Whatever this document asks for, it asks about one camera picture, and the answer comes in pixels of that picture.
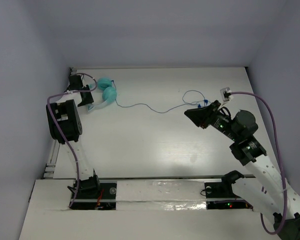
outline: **teal headphones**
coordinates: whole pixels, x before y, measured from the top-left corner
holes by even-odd
[[[100,104],[88,104],[87,110],[91,112],[95,109],[102,109],[109,104],[112,104],[117,98],[117,90],[112,86],[112,80],[107,77],[99,78],[97,81],[97,88],[102,90],[102,99],[104,102]],[[89,88],[94,88],[94,84],[90,84]]]

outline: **blue cable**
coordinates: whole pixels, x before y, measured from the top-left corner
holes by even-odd
[[[116,84],[115,84],[115,81],[112,80],[112,82],[113,82],[114,88],[117,89]],[[197,92],[197,93],[201,94],[202,97],[203,97],[203,100],[201,100],[201,101],[193,101],[193,102],[186,102],[184,98],[185,98],[186,94],[189,93],[189,92]],[[119,107],[121,107],[121,108],[132,108],[132,107],[134,107],[134,106],[144,105],[144,106],[147,106],[150,110],[152,110],[152,111],[154,111],[154,112],[156,112],[156,113],[158,113],[158,114],[165,114],[165,113],[167,113],[167,112],[169,112],[169,111],[171,111],[171,110],[173,110],[173,109],[179,108],[179,107],[184,106],[184,105],[198,106],[198,108],[201,108],[200,102],[203,102],[204,106],[207,106],[208,103],[210,103],[210,102],[205,98],[205,96],[204,96],[200,91],[197,91],[197,90],[188,90],[188,91],[186,91],[186,92],[183,94],[183,96],[182,96],[182,101],[184,102],[184,104],[181,104],[181,105],[175,106],[175,107],[173,107],[173,108],[170,108],[170,109],[167,110],[167,111],[156,111],[156,110],[154,110],[153,108],[151,108],[151,107],[150,107],[148,104],[146,104],[146,103],[136,103],[136,104],[133,104],[133,105],[130,105],[130,106],[122,106],[122,105],[120,105],[120,104],[117,102],[117,99],[115,99],[116,104],[117,104]]]

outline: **turquoise ear cushion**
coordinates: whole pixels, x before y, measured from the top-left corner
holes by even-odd
[[[99,78],[97,85],[98,85],[98,89],[104,91],[104,90],[106,90],[106,88],[112,87],[112,82],[111,82],[111,79],[109,79],[107,77],[102,77],[102,78]]]
[[[109,103],[109,104],[113,103],[117,98],[116,89],[112,86],[107,87],[103,91],[102,98],[103,98],[104,101],[107,101],[107,103]]]

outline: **wall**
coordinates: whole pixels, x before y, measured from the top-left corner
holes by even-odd
[[[45,0],[71,66],[247,66],[286,0]]]
[[[51,33],[19,0],[0,0],[0,240],[19,238],[50,135],[46,99],[67,84]]]
[[[300,194],[300,0],[287,2],[248,73],[254,92],[273,110],[287,178]],[[272,137],[270,117],[260,108]]]

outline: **headphones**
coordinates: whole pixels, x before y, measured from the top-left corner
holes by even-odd
[[[117,98],[117,90],[112,86],[112,80],[107,77],[99,78],[97,81],[97,88],[102,90],[102,99],[104,102],[100,104],[88,104],[88,113],[95,109],[103,109],[104,107],[112,104]],[[92,89],[94,84],[90,84],[89,88]]]

